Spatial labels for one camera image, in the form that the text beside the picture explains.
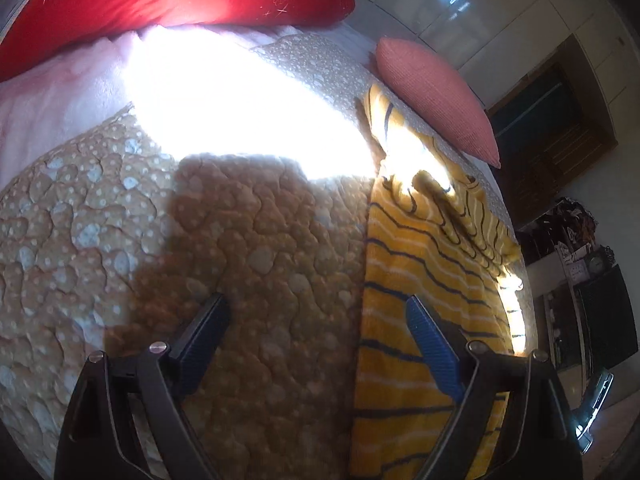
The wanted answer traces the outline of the brown wooden door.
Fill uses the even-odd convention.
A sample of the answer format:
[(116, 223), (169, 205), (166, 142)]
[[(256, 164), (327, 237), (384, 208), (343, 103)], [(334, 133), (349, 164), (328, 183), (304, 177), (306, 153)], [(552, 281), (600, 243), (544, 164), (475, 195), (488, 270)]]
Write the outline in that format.
[(518, 230), (617, 145), (597, 77), (575, 36), (487, 115), (501, 160), (492, 174)]

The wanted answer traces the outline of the dark ornate mantel clock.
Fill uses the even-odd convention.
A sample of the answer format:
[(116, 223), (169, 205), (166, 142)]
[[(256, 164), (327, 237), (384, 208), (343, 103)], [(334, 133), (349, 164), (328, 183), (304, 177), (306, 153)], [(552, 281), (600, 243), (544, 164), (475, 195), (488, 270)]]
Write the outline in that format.
[(615, 255), (608, 246), (599, 246), (596, 250), (586, 255), (585, 262), (589, 275), (594, 278), (614, 266)]

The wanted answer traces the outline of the yellow striped knit sweater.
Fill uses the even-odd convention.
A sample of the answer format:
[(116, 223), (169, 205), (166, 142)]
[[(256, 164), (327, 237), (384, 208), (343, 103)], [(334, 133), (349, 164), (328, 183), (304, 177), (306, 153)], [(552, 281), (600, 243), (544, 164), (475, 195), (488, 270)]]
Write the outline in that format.
[(462, 158), (413, 128), (377, 84), (362, 98), (383, 160), (371, 192), (349, 474), (411, 479), (454, 412), (406, 322), (419, 298), (469, 339), (513, 351), (503, 301), (520, 280), (509, 227)]

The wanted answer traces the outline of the beige heart-pattern quilt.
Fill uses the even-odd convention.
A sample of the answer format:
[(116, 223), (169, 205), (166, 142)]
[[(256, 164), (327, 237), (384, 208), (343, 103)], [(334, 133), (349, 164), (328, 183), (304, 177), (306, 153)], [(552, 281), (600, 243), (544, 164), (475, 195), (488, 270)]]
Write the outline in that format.
[(231, 320), (183, 411), (226, 479), (349, 476), (377, 84), (299, 32), (216, 61), (146, 70), (134, 99), (1, 185), (1, 419), (54, 473), (90, 353), (174, 338), (215, 294)]

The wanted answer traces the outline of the white shelf unit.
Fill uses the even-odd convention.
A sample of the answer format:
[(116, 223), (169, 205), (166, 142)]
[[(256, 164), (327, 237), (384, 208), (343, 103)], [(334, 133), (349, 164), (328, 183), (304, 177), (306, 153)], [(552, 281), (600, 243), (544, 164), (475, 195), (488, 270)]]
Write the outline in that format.
[(603, 367), (594, 364), (579, 284), (570, 282), (566, 265), (605, 246), (597, 241), (597, 227), (582, 203), (562, 197), (516, 232), (534, 296), (540, 345), (558, 370), (579, 366), (587, 376)]

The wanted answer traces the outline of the white wardrobe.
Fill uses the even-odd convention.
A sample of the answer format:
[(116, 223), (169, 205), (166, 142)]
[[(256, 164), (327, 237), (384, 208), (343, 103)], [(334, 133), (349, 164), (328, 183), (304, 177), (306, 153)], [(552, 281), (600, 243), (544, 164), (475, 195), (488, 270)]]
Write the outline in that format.
[(352, 24), (437, 52), (491, 107), (567, 39), (606, 102), (639, 84), (639, 58), (608, 0), (357, 0)]

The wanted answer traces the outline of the purple square clock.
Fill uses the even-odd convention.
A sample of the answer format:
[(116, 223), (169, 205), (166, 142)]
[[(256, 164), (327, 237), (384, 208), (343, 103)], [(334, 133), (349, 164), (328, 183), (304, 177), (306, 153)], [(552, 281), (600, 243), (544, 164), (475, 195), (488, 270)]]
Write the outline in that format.
[(584, 259), (567, 263), (567, 276), (573, 285), (578, 285), (590, 279), (590, 274)]

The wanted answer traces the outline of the pink textured pillow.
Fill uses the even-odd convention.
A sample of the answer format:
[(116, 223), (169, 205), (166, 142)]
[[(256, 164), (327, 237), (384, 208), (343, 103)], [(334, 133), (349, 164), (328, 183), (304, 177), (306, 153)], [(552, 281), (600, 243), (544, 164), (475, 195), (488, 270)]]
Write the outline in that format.
[(378, 40), (375, 61), (382, 81), (454, 148), (497, 169), (494, 130), (471, 88), (438, 54), (413, 41)]

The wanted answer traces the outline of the red embroidered long pillow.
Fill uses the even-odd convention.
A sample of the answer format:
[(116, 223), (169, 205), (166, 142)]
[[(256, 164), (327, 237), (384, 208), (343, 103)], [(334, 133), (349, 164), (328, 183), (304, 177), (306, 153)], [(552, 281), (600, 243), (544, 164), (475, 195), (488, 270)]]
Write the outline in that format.
[(1, 41), (1, 77), (71, 44), (150, 25), (329, 26), (354, 9), (355, 0), (27, 0)]

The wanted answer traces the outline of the black television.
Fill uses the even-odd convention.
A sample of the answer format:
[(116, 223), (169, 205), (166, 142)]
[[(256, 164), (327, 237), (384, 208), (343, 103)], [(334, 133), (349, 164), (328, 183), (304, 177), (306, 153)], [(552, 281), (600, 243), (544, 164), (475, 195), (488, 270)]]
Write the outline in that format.
[(619, 266), (577, 286), (596, 367), (610, 370), (639, 350), (634, 311)]

